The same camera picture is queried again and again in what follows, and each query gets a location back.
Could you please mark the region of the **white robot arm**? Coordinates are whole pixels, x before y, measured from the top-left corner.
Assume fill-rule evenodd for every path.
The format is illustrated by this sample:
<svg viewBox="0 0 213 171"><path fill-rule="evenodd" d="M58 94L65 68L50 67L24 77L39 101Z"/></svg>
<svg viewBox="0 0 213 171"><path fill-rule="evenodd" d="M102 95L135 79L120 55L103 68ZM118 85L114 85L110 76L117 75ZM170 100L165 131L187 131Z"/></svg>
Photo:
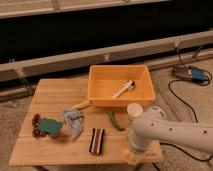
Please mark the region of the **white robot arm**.
<svg viewBox="0 0 213 171"><path fill-rule="evenodd" d="M144 153L152 140L159 140L213 155L213 124L169 121L158 106L143 110L137 103L129 104L127 113L131 119L128 146L132 153Z"/></svg>

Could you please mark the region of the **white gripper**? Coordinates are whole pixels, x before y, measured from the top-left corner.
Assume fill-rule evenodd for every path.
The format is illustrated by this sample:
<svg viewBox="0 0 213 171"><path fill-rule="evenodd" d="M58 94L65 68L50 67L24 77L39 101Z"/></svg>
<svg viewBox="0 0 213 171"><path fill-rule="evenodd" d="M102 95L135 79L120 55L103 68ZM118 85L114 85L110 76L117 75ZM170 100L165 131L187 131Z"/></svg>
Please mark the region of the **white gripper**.
<svg viewBox="0 0 213 171"><path fill-rule="evenodd" d="M144 157L143 153L132 152L129 149L126 149L123 152L123 160L129 165L137 165L142 162Z"/></svg>

